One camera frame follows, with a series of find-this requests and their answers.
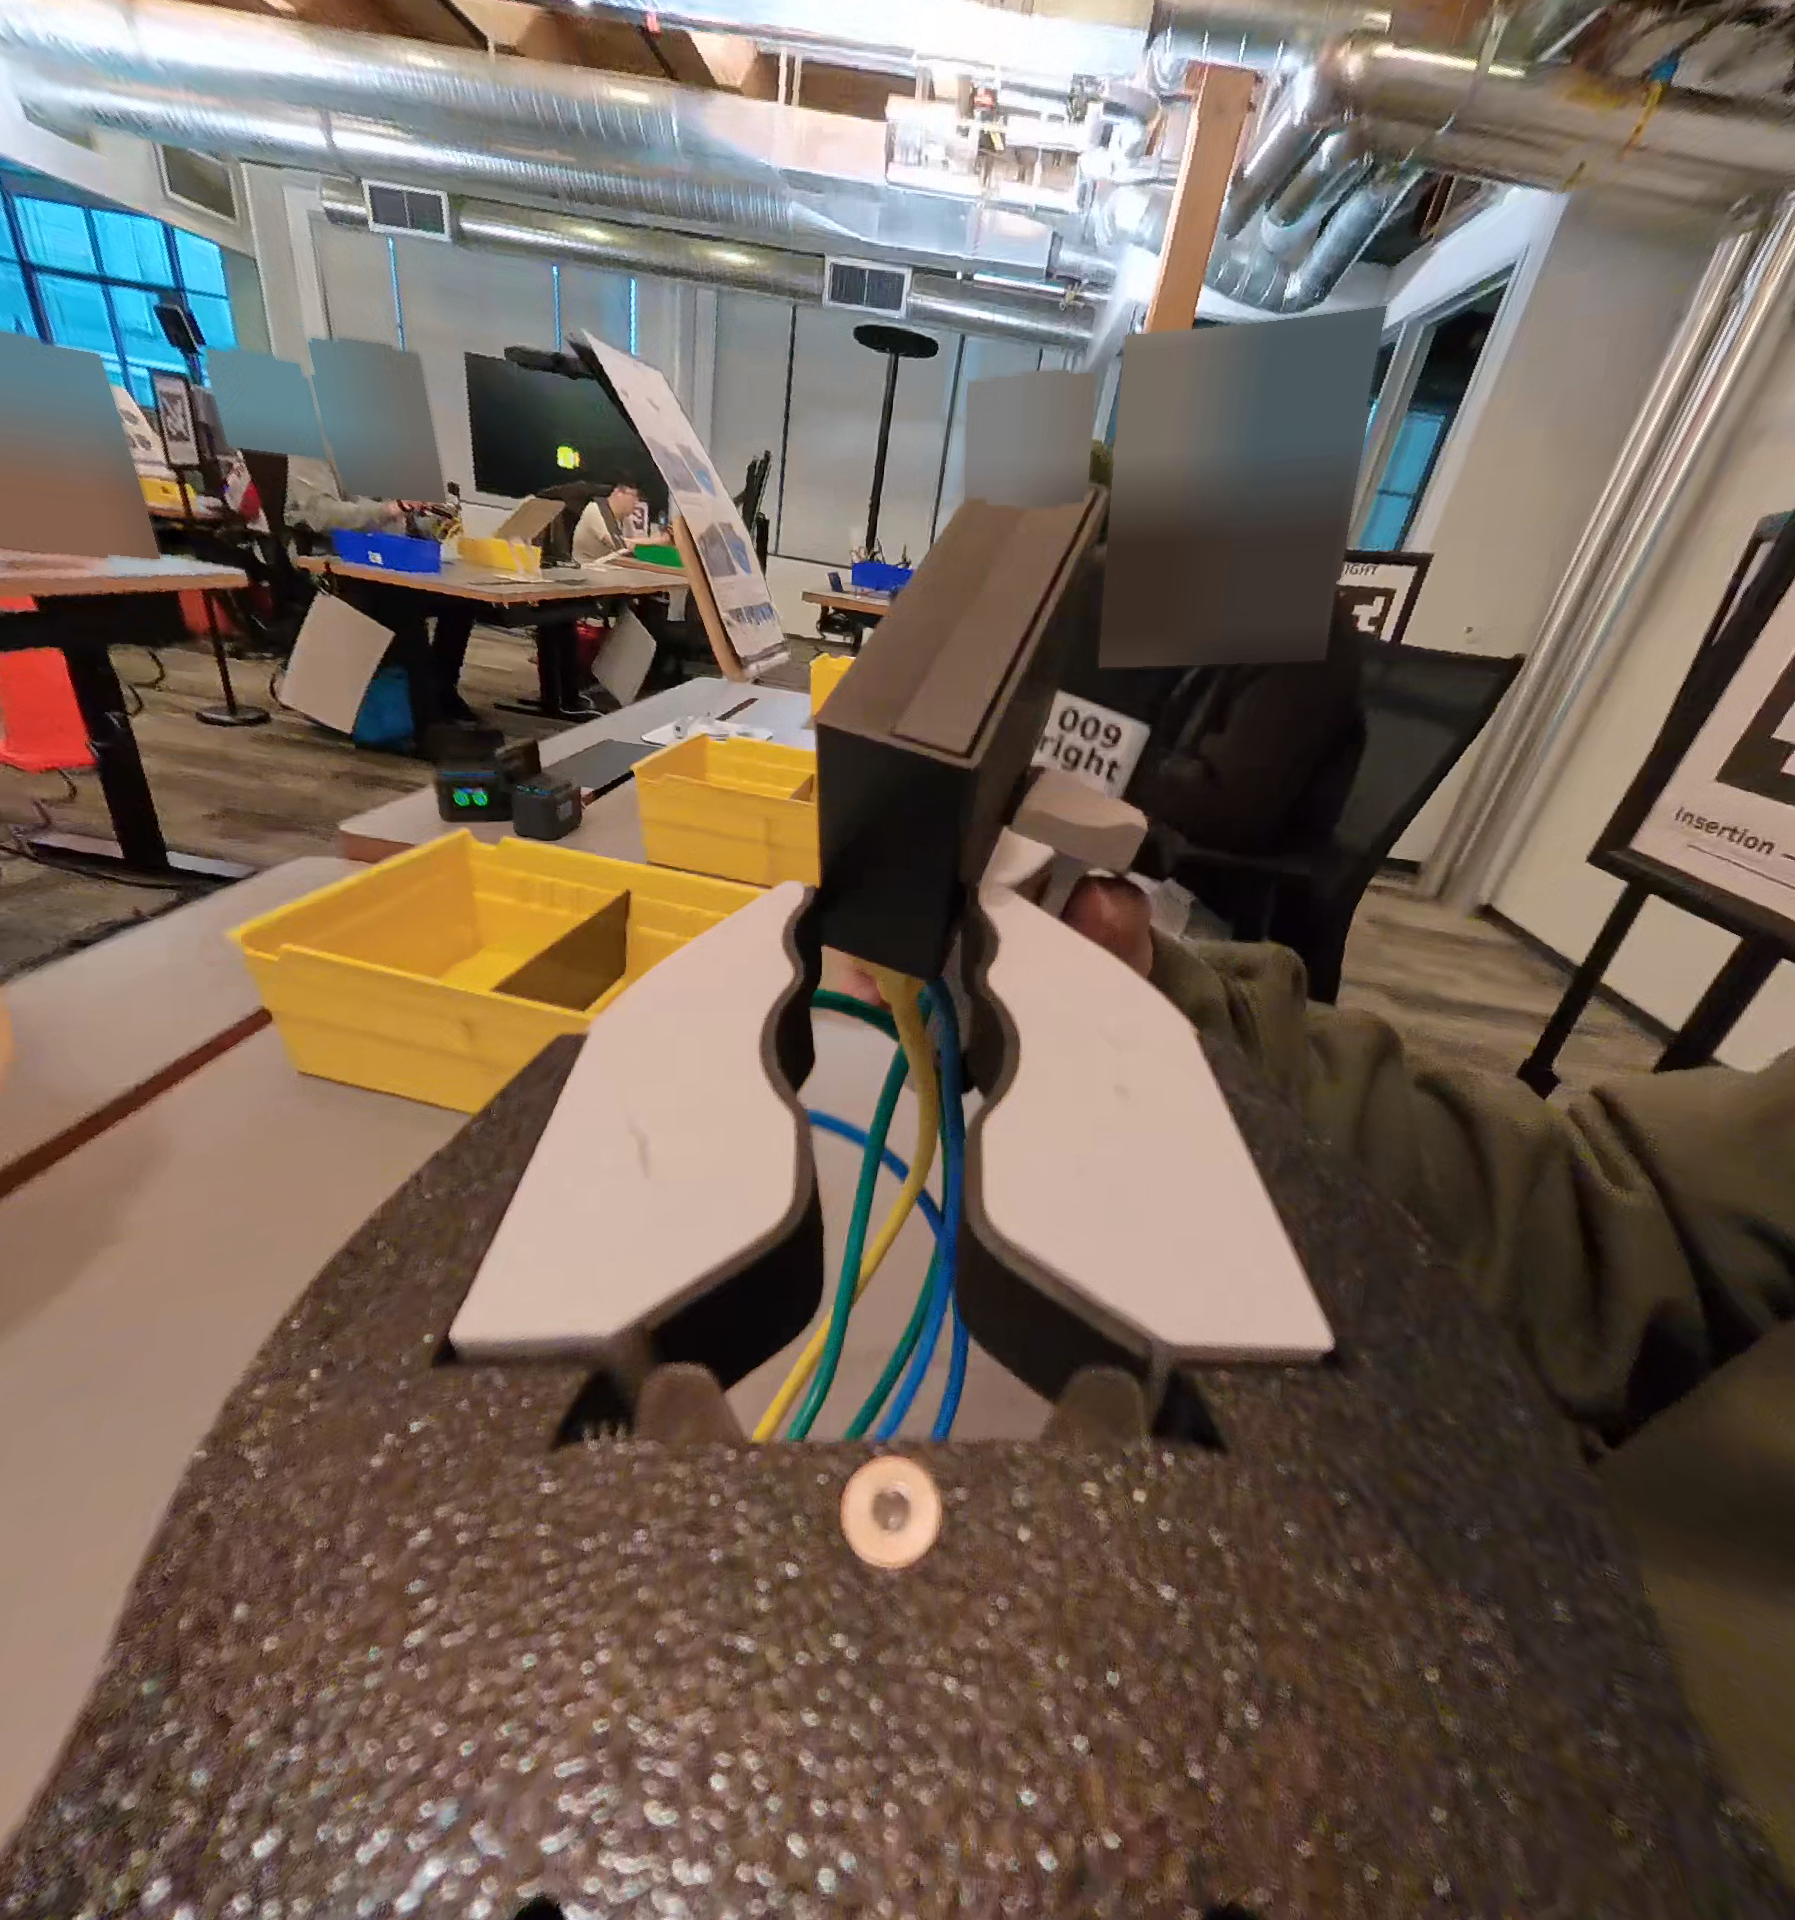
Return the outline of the black floor lamp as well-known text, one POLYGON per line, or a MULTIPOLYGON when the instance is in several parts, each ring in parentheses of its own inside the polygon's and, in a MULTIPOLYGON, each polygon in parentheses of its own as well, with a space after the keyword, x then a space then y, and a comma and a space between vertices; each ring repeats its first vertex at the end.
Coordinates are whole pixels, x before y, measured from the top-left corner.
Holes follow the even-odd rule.
POLYGON ((870 487, 865 498, 865 518, 864 518, 864 536, 858 558, 864 563, 875 563, 880 558, 880 530, 883 530, 883 503, 885 503, 885 473, 888 462, 888 442, 894 418, 894 397, 899 389, 901 370, 907 363, 926 363, 938 356, 938 342, 906 323, 893 323, 885 320, 864 320, 856 323, 853 338, 861 348, 869 348, 885 359, 885 389, 876 433, 876 448, 872 457, 870 487))

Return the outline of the large framed marker sign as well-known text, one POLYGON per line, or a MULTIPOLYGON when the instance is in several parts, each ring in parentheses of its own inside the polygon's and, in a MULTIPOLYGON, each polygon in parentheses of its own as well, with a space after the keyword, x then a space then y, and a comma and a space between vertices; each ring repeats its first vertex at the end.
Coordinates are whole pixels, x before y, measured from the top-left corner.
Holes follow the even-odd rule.
POLYGON ((1758 521, 1584 861, 1621 893, 1516 1076, 1555 1090, 1555 1059, 1649 901, 1734 936, 1656 1067, 1712 1064, 1773 973, 1795 967, 1795 506, 1758 521))

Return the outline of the yellow plastic bin with divider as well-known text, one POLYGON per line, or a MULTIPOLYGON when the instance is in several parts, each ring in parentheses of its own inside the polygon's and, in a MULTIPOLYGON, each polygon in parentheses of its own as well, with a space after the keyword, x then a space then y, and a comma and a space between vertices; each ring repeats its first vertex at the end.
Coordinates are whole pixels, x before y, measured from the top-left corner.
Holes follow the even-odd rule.
POLYGON ((263 913, 233 941, 298 1073, 475 1114, 758 896, 452 830, 263 913))

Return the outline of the wooden desk with black legs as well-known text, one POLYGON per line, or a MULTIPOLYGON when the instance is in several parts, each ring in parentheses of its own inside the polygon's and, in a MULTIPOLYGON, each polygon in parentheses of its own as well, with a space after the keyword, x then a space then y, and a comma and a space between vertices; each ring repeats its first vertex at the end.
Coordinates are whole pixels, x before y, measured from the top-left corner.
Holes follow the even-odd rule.
POLYGON ((67 873, 175 890, 211 890, 255 874, 233 861, 167 847, 112 663, 112 648, 128 642, 127 613, 137 603, 245 585, 236 566, 181 556, 104 556, 81 568, 0 563, 0 653, 53 648, 67 657, 112 828, 105 837, 55 827, 12 828, 12 841, 29 858, 67 873))

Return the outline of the long wooden work table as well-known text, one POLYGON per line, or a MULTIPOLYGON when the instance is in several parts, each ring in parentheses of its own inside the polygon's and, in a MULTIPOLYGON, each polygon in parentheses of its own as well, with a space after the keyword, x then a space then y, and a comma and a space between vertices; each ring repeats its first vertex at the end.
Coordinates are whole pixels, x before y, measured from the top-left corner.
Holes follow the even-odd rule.
POLYGON ((549 571, 463 560, 442 563, 436 571, 407 571, 338 555, 296 555, 292 563, 319 587, 392 632, 392 650, 405 657, 417 704, 428 704, 442 683, 432 657, 436 622, 464 632, 488 626, 533 638, 535 695, 501 702, 501 712, 555 720, 599 712, 590 693, 594 679, 582 675, 583 660, 572 638, 582 620, 618 601, 690 595, 681 569, 643 563, 561 566, 549 571))

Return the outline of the black monitor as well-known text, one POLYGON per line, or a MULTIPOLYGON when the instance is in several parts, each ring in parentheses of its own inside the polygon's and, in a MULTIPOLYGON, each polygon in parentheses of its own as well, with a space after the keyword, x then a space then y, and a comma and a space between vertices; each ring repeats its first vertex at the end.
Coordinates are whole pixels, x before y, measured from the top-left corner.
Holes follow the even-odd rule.
POLYGON ((631 484, 656 516, 669 511, 669 484, 599 383, 469 350, 463 374, 478 492, 631 484))

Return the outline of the person's right hand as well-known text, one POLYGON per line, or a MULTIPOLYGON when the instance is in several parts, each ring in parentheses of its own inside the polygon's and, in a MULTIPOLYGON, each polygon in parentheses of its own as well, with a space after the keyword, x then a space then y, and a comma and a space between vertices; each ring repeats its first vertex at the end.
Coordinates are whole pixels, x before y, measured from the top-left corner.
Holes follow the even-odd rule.
POLYGON ((1150 976, 1150 903, 1128 876, 1077 876, 1059 910, 1059 921, 1139 976, 1150 976))

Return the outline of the black device with green lights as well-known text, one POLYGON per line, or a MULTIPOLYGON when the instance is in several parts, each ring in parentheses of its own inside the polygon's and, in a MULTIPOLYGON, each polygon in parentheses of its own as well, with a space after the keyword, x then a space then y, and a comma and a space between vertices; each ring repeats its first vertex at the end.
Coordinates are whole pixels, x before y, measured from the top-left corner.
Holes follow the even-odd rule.
POLYGON ((432 791, 445 827, 507 824, 516 772, 508 744, 490 727, 436 726, 425 737, 432 791))

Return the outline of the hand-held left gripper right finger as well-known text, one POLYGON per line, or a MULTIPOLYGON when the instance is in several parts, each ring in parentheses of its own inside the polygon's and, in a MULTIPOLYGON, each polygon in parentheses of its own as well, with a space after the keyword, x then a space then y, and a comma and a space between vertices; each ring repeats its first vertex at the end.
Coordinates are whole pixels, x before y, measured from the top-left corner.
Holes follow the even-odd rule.
POLYGON ((964 956, 988 1046, 957 1279, 980 1351, 1031 1390, 1328 1357, 1336 1333, 1193 1021, 1004 884, 972 901, 964 956))

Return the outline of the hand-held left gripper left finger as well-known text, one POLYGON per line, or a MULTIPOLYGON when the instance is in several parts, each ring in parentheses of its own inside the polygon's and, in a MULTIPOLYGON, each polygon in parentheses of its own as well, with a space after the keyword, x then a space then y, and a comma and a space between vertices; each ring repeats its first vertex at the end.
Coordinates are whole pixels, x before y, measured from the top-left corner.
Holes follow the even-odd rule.
POLYGON ((455 1311, 452 1358, 758 1370, 810 1330, 815 903, 771 888, 595 1013, 455 1311))

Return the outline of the black network switch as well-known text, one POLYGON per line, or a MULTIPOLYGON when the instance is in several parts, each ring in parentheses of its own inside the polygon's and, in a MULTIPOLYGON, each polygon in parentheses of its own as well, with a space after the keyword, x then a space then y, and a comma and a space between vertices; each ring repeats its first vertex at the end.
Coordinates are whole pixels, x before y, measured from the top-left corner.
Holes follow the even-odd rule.
POLYGON ((959 505, 815 712, 825 948, 942 973, 1093 628, 1104 508, 959 505))

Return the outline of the grey panel board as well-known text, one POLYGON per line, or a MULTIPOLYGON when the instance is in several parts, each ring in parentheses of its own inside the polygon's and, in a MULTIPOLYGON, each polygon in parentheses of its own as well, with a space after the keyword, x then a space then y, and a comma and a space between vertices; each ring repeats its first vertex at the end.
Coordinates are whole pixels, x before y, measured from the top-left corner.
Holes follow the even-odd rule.
POLYGON ((325 732, 351 737, 392 638, 383 624, 319 589, 284 663, 275 692, 281 707, 325 732))

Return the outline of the orange traffic cone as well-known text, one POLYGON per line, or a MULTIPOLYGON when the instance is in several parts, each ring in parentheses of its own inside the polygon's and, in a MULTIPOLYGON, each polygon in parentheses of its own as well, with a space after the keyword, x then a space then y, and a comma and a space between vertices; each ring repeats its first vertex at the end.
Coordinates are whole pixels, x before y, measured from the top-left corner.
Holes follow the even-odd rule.
POLYGON ((55 644, 0 648, 0 767, 14 772, 94 772, 88 726, 55 644))

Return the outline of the wooden instruction clipboard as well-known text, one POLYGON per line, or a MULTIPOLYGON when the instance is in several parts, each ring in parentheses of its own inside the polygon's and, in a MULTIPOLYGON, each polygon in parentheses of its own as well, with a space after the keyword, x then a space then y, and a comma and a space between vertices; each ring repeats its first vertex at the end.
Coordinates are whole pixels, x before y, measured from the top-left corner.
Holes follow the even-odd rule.
POLYGON ((752 681, 783 659, 784 635, 737 503, 665 374, 594 332, 580 341, 665 479, 672 542, 719 669, 752 681))

